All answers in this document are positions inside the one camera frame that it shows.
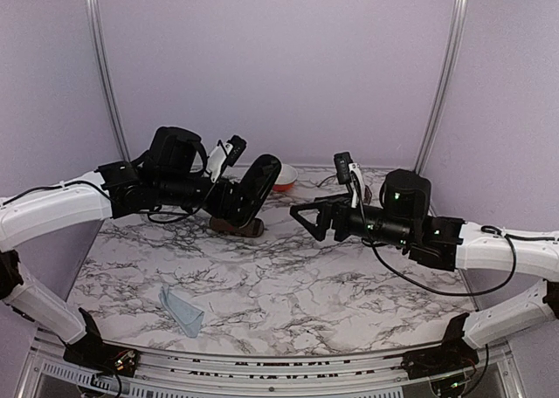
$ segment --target vertical metal post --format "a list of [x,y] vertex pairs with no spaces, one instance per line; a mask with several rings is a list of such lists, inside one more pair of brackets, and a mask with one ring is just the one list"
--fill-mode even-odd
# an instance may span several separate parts
[[435,134],[440,123],[443,107],[445,106],[446,94],[448,86],[451,81],[452,72],[456,65],[458,58],[460,40],[464,31],[464,22],[466,21],[466,6],[468,0],[454,0],[454,9],[452,11],[451,29],[446,45],[445,62],[443,70],[438,81],[437,92],[435,93],[435,100],[431,108],[431,115],[425,130],[423,142],[419,149],[418,157],[414,170],[418,174],[423,174],[429,154],[431,153],[433,142],[435,141]]
[[116,106],[116,98],[114,97],[113,84],[111,82],[111,77],[109,74],[107,53],[105,51],[103,31],[101,29],[99,4],[97,0],[86,0],[86,6],[87,6],[87,16],[89,18],[89,25],[93,37],[93,48],[95,50],[97,66],[99,67],[101,85],[103,88],[105,101],[107,103],[107,110],[109,113],[109,119],[111,120],[111,127],[113,129],[114,139],[116,141],[116,145],[122,160],[130,161],[131,160],[130,152],[128,151],[128,145],[124,137],[124,130],[122,128],[121,117],[119,115],[119,110]]

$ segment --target white wall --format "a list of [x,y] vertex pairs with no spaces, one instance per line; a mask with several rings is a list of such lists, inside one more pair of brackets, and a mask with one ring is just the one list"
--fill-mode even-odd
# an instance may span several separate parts
[[[85,0],[0,0],[0,193],[72,178],[118,154]],[[66,295],[95,236],[84,224],[33,240],[21,260]],[[1,396],[13,396],[33,324],[0,305]]]
[[[426,176],[437,212],[509,229],[559,229],[559,0],[469,0]],[[471,271],[475,289],[507,274]],[[485,305],[534,283],[519,276]],[[511,339],[527,397],[559,390],[559,322]]]
[[162,124],[241,161],[411,168],[438,84],[454,0],[99,0],[133,155]]

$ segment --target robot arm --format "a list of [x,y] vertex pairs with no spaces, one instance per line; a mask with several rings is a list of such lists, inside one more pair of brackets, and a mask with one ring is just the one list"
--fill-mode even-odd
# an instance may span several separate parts
[[[15,248],[77,223],[154,213],[163,205],[181,207],[186,211],[183,216],[204,209],[233,226],[247,225],[270,192],[281,164],[265,154],[241,182],[223,178],[225,168],[234,165],[245,145],[233,136],[225,144],[219,142],[206,157],[199,136],[161,127],[150,149],[136,161],[107,164],[68,182],[0,197],[0,299],[56,333],[66,344],[66,360],[133,375],[138,353],[104,343],[93,318],[36,280]],[[192,172],[196,154],[203,166]]]
[[[418,264],[443,270],[496,269],[511,271],[513,254],[505,237],[514,240],[518,272],[543,278],[525,292],[483,311],[452,319],[442,344],[404,355],[403,368],[411,379],[442,374],[479,361],[476,349],[512,333],[559,318],[559,244],[557,232],[498,230],[493,233],[477,223],[428,215],[431,184],[411,171],[387,174],[380,193],[382,207],[355,204],[362,179],[349,153],[335,155],[340,184],[349,193],[317,198],[295,205],[291,215],[319,241],[327,230],[334,240],[358,236],[364,242],[396,246]],[[317,210],[309,222],[301,212]]]

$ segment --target marble table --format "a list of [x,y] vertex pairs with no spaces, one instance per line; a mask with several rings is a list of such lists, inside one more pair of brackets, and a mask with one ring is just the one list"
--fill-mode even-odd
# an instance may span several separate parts
[[[145,216],[104,223],[72,289],[107,340],[133,346],[235,355],[345,354],[441,340],[451,317],[473,310],[469,298],[419,290],[389,273],[360,239],[316,242],[289,206],[341,193],[332,168],[299,168],[286,194],[272,193],[259,213],[260,238],[213,233],[200,213],[177,224]],[[386,174],[363,170],[374,199]],[[429,286],[465,292],[458,273],[418,266],[399,251],[381,254]],[[205,311],[187,338],[158,299],[163,284]]]

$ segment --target folded cloth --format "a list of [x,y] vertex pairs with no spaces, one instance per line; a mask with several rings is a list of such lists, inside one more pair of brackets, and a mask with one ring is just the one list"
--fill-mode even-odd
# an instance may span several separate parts
[[170,291],[168,285],[161,286],[159,300],[161,300],[161,305],[183,329],[186,336],[195,339],[200,333],[204,311],[200,311],[195,306],[178,298]]

